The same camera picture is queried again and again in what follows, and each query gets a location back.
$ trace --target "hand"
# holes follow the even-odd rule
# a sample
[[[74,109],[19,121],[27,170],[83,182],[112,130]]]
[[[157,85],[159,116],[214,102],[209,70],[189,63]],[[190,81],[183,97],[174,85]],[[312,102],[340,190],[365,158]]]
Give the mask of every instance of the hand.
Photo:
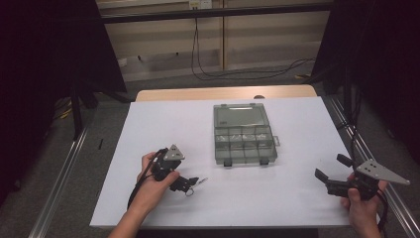
[[[150,160],[154,158],[154,154],[155,152],[150,152],[142,157],[142,171],[137,176],[137,181],[145,172]],[[164,180],[156,181],[153,177],[150,177],[151,174],[151,170],[146,173],[147,178],[140,186],[129,210],[138,210],[140,208],[141,210],[145,209],[149,213],[158,205],[166,189],[179,177],[179,172],[171,172]]]
[[[142,157],[142,171],[137,176],[140,179],[145,172],[149,161],[154,157],[154,152],[150,152]],[[130,208],[123,215],[118,225],[112,230],[109,237],[135,237],[140,225],[146,216],[151,212],[163,197],[166,189],[179,177],[179,172],[171,172],[162,181],[156,181],[153,177],[148,177],[140,186]]]
[[[387,182],[381,180],[379,182],[379,189],[384,191]],[[377,207],[380,204],[380,199],[374,196],[368,201],[361,200],[361,194],[356,188],[350,188],[348,192],[349,198],[342,197],[341,204],[349,210],[349,221],[361,238],[364,237],[380,237],[379,230],[376,224]]]

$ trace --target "clear plastic organizer box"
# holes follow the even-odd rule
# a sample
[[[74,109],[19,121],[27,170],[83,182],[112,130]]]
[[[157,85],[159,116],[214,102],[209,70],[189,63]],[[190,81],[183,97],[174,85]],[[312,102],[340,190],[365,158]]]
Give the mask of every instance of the clear plastic organizer box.
[[[262,103],[214,106],[216,164],[268,165],[277,158]]]

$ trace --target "dark background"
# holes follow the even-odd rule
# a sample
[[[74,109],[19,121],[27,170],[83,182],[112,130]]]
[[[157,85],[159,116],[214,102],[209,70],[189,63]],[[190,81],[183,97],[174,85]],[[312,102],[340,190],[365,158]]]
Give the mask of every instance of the dark background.
[[[312,74],[331,68],[327,94],[346,76],[420,163],[420,5],[415,1],[336,0]]]
[[[54,103],[75,82],[126,90],[105,27],[77,21],[99,17],[93,0],[0,3],[0,202],[33,162]]]

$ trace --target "electrical cable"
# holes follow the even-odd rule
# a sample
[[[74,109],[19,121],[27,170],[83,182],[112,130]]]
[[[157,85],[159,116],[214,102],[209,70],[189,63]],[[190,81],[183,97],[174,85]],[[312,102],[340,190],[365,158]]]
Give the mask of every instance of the electrical cable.
[[[383,204],[383,212],[380,215],[379,223],[377,223],[377,228],[379,229],[379,232],[383,231],[383,228],[386,223],[387,215],[388,215],[388,200],[386,199],[385,194],[380,189],[381,192],[377,192],[376,195],[379,197],[380,201]]]
[[[362,109],[362,91],[360,90],[359,87],[356,87],[356,98],[355,98],[354,104],[355,104],[355,107],[354,107],[353,111],[351,112],[350,118],[347,118],[347,120],[345,122],[342,122],[342,123],[336,125],[336,128],[337,128],[337,130],[340,130],[340,129],[343,129],[345,127],[350,127],[350,126],[353,125],[353,134],[352,134],[351,141],[350,141],[350,156],[351,156],[352,160],[355,162],[356,161],[355,141],[356,141],[356,138],[359,134],[358,120],[359,120],[359,115],[360,115],[361,109]]]
[[[197,43],[197,61],[198,61],[199,68],[200,68],[201,72],[204,75],[206,75],[206,76],[208,76],[210,78],[200,77],[194,71],[194,53],[195,53],[195,44],[196,43]],[[308,61],[311,61],[311,60],[315,60],[315,58],[311,58],[311,59],[298,59],[298,60],[294,61],[292,64],[290,64],[288,68],[286,68],[286,69],[280,69],[280,70],[254,70],[254,71],[225,72],[225,73],[219,73],[219,74],[210,74],[210,73],[204,71],[204,69],[203,69],[203,67],[201,65],[201,60],[200,60],[200,45],[199,45],[199,37],[198,37],[198,22],[197,22],[197,19],[195,19],[195,33],[194,33],[194,41],[193,41],[192,52],[191,52],[191,71],[194,74],[194,76],[197,77],[200,80],[215,80],[215,79],[264,79],[264,78],[271,78],[271,77],[282,75],[282,74],[288,72],[289,70],[291,70],[293,68],[296,68],[298,66],[301,66],[302,64],[304,64],[304,63],[306,63]],[[224,76],[228,76],[228,75],[243,74],[243,73],[274,73],[274,74],[267,75],[267,76],[245,77],[245,78],[224,77]]]
[[[131,203],[133,202],[134,198],[136,197],[136,194],[137,194],[137,192],[139,191],[140,186],[142,186],[143,182],[144,182],[144,181],[145,181],[148,177],[150,177],[150,176],[151,176],[151,175],[146,176],[146,174],[148,173],[149,169],[151,168],[152,164],[154,163],[155,158],[156,158],[156,157],[157,157],[160,153],[165,153],[165,149],[160,149],[160,150],[158,150],[158,151],[154,154],[154,156],[151,158],[151,160],[149,161],[148,165],[147,165],[147,166],[146,166],[146,168],[145,168],[145,171],[144,171],[144,172],[142,173],[142,175],[140,176],[139,181],[136,183],[136,186],[134,187],[134,189],[133,189],[133,191],[132,191],[132,193],[131,193],[131,195],[130,195],[129,202],[128,202],[128,204],[127,204],[127,209],[129,209],[129,207],[130,207]]]

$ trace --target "black pole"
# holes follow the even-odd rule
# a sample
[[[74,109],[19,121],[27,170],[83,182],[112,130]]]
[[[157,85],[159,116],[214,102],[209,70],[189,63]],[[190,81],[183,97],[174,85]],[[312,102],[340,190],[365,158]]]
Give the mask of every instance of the black pole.
[[[83,121],[81,119],[80,113],[80,104],[77,94],[76,84],[73,82],[70,89],[70,98],[71,98],[71,110],[73,111],[73,120],[74,120],[74,137],[73,141],[76,141],[79,137],[81,131],[83,130]]]
[[[234,17],[234,16],[250,16],[264,14],[280,14],[280,13],[300,13],[300,12],[322,12],[330,11],[333,2],[314,3],[314,4],[294,4],[270,7],[252,7],[252,8],[216,8],[203,9],[197,11],[172,11],[147,14],[121,14],[121,15],[105,15],[101,18],[72,18],[58,20],[63,24],[87,24],[87,23],[131,23],[131,22],[149,22],[164,20],[180,20],[180,19],[196,19],[196,18],[213,18],[213,17]]]

